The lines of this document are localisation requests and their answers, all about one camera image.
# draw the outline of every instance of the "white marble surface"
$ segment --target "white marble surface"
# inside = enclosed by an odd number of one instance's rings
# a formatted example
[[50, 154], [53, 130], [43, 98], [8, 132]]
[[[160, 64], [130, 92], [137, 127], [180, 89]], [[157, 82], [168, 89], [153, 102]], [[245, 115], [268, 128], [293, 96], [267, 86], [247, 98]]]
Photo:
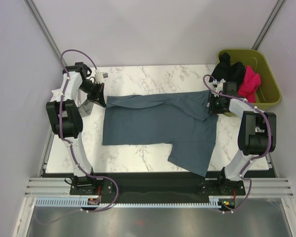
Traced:
[[[105, 79], [105, 96], [130, 94], [158, 94], [201, 91], [206, 87], [202, 78], [210, 74], [214, 65], [145, 66], [99, 68], [108, 72]], [[83, 118], [82, 141], [86, 155], [95, 172], [165, 172], [185, 171], [168, 162], [169, 144], [102, 146], [105, 109], [93, 106], [90, 116]], [[221, 170], [228, 165], [238, 150], [238, 117], [220, 115], [217, 123], [216, 145], [208, 170]], [[266, 170], [265, 158], [254, 163], [251, 170]], [[73, 171], [70, 157], [63, 142], [54, 137], [47, 173]]]

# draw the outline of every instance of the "olive green bin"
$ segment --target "olive green bin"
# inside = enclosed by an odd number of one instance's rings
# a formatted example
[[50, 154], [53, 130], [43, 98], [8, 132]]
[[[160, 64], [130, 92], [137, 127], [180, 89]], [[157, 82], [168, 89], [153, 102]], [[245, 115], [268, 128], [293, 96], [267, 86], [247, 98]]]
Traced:
[[273, 73], [260, 52], [252, 49], [225, 49], [218, 53], [217, 59], [223, 53], [230, 55], [230, 63], [242, 62], [245, 66], [252, 67], [255, 73], [259, 73], [261, 85], [256, 92], [256, 105], [259, 109], [266, 111], [271, 106], [278, 104], [281, 99], [281, 91], [274, 79]]

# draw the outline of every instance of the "black cloth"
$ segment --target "black cloth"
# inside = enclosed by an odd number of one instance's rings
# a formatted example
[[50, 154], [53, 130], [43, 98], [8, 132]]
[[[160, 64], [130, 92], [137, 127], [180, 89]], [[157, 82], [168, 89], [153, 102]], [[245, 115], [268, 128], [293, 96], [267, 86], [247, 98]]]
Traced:
[[230, 55], [228, 53], [223, 53], [219, 57], [219, 63], [215, 67], [212, 76], [220, 81], [225, 79], [225, 81], [232, 81], [237, 83], [237, 87], [242, 84], [243, 79], [245, 77], [246, 67], [242, 64], [242, 62], [237, 62], [230, 65]]

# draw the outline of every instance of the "metal floor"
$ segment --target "metal floor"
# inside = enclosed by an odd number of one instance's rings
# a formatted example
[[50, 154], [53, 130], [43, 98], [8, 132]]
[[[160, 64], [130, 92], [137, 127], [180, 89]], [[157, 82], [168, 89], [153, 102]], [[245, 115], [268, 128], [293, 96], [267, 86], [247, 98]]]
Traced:
[[[71, 207], [35, 207], [52, 221]], [[77, 212], [41, 226], [33, 218], [28, 237], [292, 237], [280, 199], [249, 199], [234, 214], [207, 208], [112, 208]]]

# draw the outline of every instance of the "white wall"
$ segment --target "white wall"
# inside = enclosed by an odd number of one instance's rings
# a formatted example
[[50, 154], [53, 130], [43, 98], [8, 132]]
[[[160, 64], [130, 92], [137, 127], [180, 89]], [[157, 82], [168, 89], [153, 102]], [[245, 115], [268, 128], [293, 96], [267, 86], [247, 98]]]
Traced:
[[0, 0], [0, 237], [12, 235], [49, 128], [61, 67], [22, 0]]
[[98, 66], [136, 66], [210, 64], [221, 49], [251, 48], [276, 0], [34, 2], [61, 51], [80, 49]]
[[277, 144], [272, 154], [278, 173], [289, 179], [296, 198], [296, 0], [285, 3], [259, 49], [282, 91], [277, 115]]

